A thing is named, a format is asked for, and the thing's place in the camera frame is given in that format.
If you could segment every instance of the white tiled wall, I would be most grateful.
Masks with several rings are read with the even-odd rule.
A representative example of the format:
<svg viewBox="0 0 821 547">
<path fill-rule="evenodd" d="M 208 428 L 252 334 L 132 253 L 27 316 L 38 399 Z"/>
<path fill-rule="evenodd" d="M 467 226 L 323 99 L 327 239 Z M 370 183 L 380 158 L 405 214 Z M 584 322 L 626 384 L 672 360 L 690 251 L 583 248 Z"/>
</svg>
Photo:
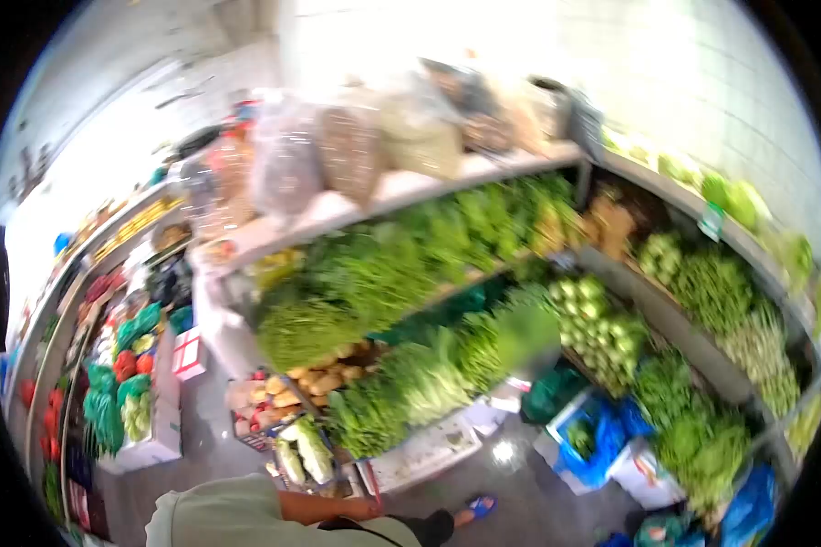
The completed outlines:
<svg viewBox="0 0 821 547">
<path fill-rule="evenodd" d="M 298 0 L 281 32 L 289 82 L 318 86 L 471 47 L 494 71 L 581 84 L 616 129 L 752 182 L 821 259 L 815 129 L 778 54 L 733 0 L 383 4 Z"/>
</svg>

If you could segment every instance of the blue plastic bag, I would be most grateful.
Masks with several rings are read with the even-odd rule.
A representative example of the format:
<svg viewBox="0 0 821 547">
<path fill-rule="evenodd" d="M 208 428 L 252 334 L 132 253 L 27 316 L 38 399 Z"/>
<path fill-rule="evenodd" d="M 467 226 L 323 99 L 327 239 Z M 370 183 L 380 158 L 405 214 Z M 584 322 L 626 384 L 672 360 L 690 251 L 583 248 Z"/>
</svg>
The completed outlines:
<svg viewBox="0 0 821 547">
<path fill-rule="evenodd" d="M 569 427 L 580 419 L 595 424 L 595 448 L 586 460 L 568 442 Z M 627 443 L 624 425 L 613 404 L 603 397 L 592 396 L 557 431 L 564 441 L 559 445 L 559 458 L 553 471 L 568 471 L 586 487 L 604 486 L 608 482 L 608 469 Z"/>
<path fill-rule="evenodd" d="M 647 437 L 654 433 L 654 426 L 645 421 L 642 410 L 638 408 L 638 404 L 632 397 L 621 399 L 617 410 L 620 412 L 621 423 L 624 424 L 624 430 L 630 439 Z"/>
<path fill-rule="evenodd" d="M 772 521 L 775 483 L 771 467 L 754 466 L 721 520 L 721 547 L 742 547 Z"/>
</svg>

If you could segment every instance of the foot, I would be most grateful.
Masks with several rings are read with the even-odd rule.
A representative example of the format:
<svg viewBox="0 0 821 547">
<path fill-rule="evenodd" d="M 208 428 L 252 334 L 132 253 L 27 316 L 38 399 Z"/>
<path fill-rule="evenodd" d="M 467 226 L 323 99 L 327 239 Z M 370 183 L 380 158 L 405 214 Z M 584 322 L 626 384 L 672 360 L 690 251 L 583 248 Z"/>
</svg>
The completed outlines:
<svg viewBox="0 0 821 547">
<path fill-rule="evenodd" d="M 489 495 L 482 495 L 472 500 L 468 509 L 462 509 L 453 515 L 453 527 L 461 528 L 471 521 L 483 518 L 495 507 L 495 498 Z"/>
</svg>

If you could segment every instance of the clear plastic bag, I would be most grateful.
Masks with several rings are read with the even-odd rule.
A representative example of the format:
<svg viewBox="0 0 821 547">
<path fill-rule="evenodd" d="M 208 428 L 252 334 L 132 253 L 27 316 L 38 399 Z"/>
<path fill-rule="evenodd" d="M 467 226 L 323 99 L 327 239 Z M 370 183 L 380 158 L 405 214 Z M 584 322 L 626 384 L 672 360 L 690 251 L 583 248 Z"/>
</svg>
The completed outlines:
<svg viewBox="0 0 821 547">
<path fill-rule="evenodd" d="M 285 215 L 290 220 L 323 191 L 313 140 L 315 118 L 312 104 L 279 91 L 266 97 L 260 107 L 249 184 L 261 213 Z"/>
<path fill-rule="evenodd" d="M 326 186 L 368 206 L 383 174 L 376 95 L 352 82 L 317 116 Z"/>
<path fill-rule="evenodd" d="M 462 143 L 471 150 L 505 152 L 514 130 L 487 79 L 470 68 L 420 59 L 431 81 L 462 116 Z"/>
<path fill-rule="evenodd" d="M 539 89 L 525 81 L 512 84 L 491 82 L 491 86 L 514 128 L 516 145 L 536 156 L 547 157 L 550 150 L 547 134 L 535 103 L 540 98 Z"/>
<path fill-rule="evenodd" d="M 229 135 L 200 150 L 179 168 L 188 204 L 186 216 L 197 237 L 217 239 L 255 216 L 245 185 L 251 156 L 249 146 Z"/>
<path fill-rule="evenodd" d="M 435 86 L 408 72 L 383 95 L 383 150 L 396 169 L 452 181 L 460 175 L 460 116 Z"/>
</svg>

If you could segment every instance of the tomato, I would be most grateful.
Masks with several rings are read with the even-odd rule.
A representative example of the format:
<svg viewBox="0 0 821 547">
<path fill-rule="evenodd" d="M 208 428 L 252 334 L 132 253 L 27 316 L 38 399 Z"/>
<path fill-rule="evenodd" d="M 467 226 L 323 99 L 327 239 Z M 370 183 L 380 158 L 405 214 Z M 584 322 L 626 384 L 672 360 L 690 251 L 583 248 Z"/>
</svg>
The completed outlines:
<svg viewBox="0 0 821 547">
<path fill-rule="evenodd" d="M 49 441 L 52 450 L 50 452 L 50 456 L 52 457 L 52 461 L 58 461 L 61 459 L 61 445 L 57 443 L 57 437 L 52 437 L 52 440 Z"/>
<path fill-rule="evenodd" d="M 43 427 L 49 437 L 54 437 L 57 434 L 57 409 L 49 407 L 45 410 L 43 415 Z"/>
<path fill-rule="evenodd" d="M 60 409 L 64 402 L 64 391 L 61 388 L 54 388 L 49 392 L 49 406 Z"/>
<path fill-rule="evenodd" d="M 33 404 L 34 391 L 36 391 L 36 384 L 33 383 L 33 380 L 22 380 L 20 395 L 24 408 L 27 410 L 30 410 Z"/>
</svg>

